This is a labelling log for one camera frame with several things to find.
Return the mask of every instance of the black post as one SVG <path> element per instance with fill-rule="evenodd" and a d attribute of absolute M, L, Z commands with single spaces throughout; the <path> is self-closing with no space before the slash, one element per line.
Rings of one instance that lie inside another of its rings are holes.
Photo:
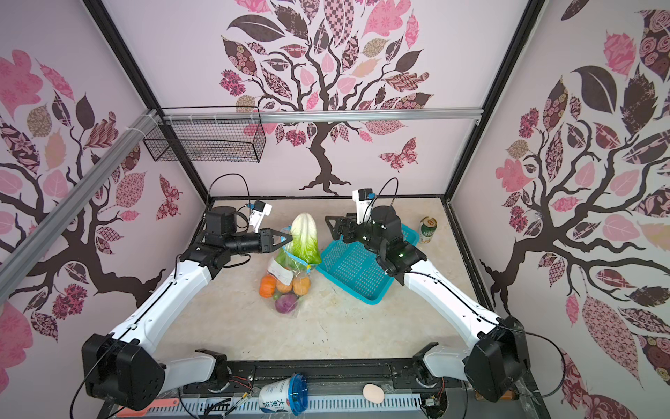
<path fill-rule="evenodd" d="M 128 46 L 123 41 L 123 38 L 121 37 L 121 34 L 119 33 L 116 25 L 112 21 L 111 16 L 109 13 L 107 13 L 107 9 L 105 8 L 105 5 L 103 5 L 102 0 L 83 1 L 91 17 L 93 20 L 95 20 L 95 23 L 100 28 L 100 32 L 103 33 L 103 36 L 107 40 L 109 46 L 112 48 L 114 54 L 117 56 L 121 66 L 125 70 L 126 74 L 128 74 L 128 78 L 130 78 L 130 81 L 133 83 L 135 90 L 137 90 L 137 93 L 142 98 L 145 106 L 149 109 L 155 109 L 161 118 L 165 117 L 165 113 L 163 112 L 161 105 L 158 103 L 156 96 L 153 95 L 151 87 L 149 87 L 149 83 L 147 83 L 147 80 L 144 78 L 142 71 L 140 71 L 137 63 L 135 62 L 135 59 L 128 50 Z M 167 124 L 163 124 L 161 126 L 161 130 L 163 131 L 163 134 L 165 135 L 165 138 L 167 139 L 170 147 L 174 151 L 175 156 L 177 156 L 177 159 L 179 159 L 179 162 L 182 164 L 186 175 L 189 179 L 191 179 L 191 183 L 195 187 L 196 191 L 198 191 L 200 198 L 202 198 L 205 204 L 208 204 L 207 187 L 202 182 L 202 179 L 200 179 L 200 175 L 193 166 L 193 163 L 188 159 L 186 151 L 179 141 L 177 134 L 174 132 L 172 127 Z"/>
<path fill-rule="evenodd" d="M 484 112 L 482 117 L 479 123 L 470 133 L 470 137 L 468 138 L 463 152 L 458 159 L 458 163 L 456 164 L 454 174 L 449 181 L 447 190 L 444 192 L 444 196 L 447 200 L 451 200 L 456 193 L 456 188 L 458 187 L 463 174 L 468 168 L 472 154 L 474 154 L 474 150 L 477 148 L 477 144 L 479 144 L 479 139 L 484 133 L 486 124 L 493 114 L 493 110 L 495 109 L 496 104 L 500 99 L 500 95 L 503 93 L 503 89 L 507 85 L 507 80 L 509 79 L 510 74 L 512 74 L 514 65 L 519 59 L 519 54 L 521 54 L 523 47 L 526 45 L 528 37 L 533 31 L 533 27 L 535 27 L 537 16 L 539 15 L 540 10 L 542 10 L 542 5 L 544 2 L 545 0 L 529 0 L 528 4 L 526 5 L 526 10 L 523 11 L 521 20 L 519 21 L 519 26 L 517 26 L 517 30 L 512 37 L 512 42 L 510 42 L 509 47 L 507 48 L 505 57 L 502 59 L 502 64 L 500 65 L 498 73 L 493 80 L 493 85 L 488 91 L 486 100 L 484 100 Z"/>

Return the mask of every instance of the green can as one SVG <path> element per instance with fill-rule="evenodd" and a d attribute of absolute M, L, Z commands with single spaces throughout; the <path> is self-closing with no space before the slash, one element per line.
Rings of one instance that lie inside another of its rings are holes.
<path fill-rule="evenodd" d="M 419 242 L 429 243 L 438 229 L 438 222 L 433 217 L 424 217 L 419 226 Z"/>

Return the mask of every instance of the basket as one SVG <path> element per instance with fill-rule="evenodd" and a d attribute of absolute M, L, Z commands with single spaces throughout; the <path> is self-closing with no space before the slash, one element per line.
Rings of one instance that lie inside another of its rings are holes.
<path fill-rule="evenodd" d="M 256 107 L 242 108 L 235 107 L 237 113 L 232 115 L 217 114 L 216 119 L 206 115 L 167 116 L 146 135 L 144 145 L 156 162 L 173 162 L 181 157 L 192 162 L 259 163 L 265 148 L 261 116 Z M 175 141 L 181 147 L 173 147 L 171 142 Z"/>
<path fill-rule="evenodd" d="M 403 224 L 405 240 L 419 243 L 419 233 Z M 393 278 L 384 273 L 375 260 L 377 256 L 358 242 L 332 242 L 321 253 L 316 267 L 326 278 L 365 304 L 378 304 L 391 286 Z"/>

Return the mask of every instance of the wall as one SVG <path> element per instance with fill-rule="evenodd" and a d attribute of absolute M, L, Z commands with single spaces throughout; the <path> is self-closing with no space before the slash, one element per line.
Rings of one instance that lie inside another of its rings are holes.
<path fill-rule="evenodd" d="M 552 418 L 668 415 L 667 9 L 549 3 L 454 199 Z"/>
<path fill-rule="evenodd" d="M 265 112 L 480 107 L 526 1 L 106 4 L 164 107 L 237 103 Z M 328 41 L 330 51 L 323 48 Z M 237 60 L 249 65 L 238 67 Z M 252 194 L 347 195 L 392 176 L 400 178 L 401 194 L 439 194 L 471 123 L 333 122 L 312 125 L 313 135 L 307 121 L 265 124 L 260 164 L 196 162 L 196 168 L 206 184 L 222 172 L 240 172 Z M 213 193 L 245 189 L 217 184 Z"/>
<path fill-rule="evenodd" d="M 144 106 L 77 0 L 3 5 L 0 39 L 5 259 Z M 4 416 L 67 416 L 83 342 L 167 276 L 200 211 L 177 163 L 134 150 L 0 308 Z M 82 393 L 75 417 L 94 417 L 101 404 Z"/>

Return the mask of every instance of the black wire mesh basket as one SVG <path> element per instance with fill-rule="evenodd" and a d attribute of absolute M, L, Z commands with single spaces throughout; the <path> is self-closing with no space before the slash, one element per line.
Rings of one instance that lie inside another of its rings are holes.
<path fill-rule="evenodd" d="M 235 108 L 235 113 L 165 116 L 144 139 L 153 160 L 260 162 L 265 132 L 258 107 L 217 108 Z"/>

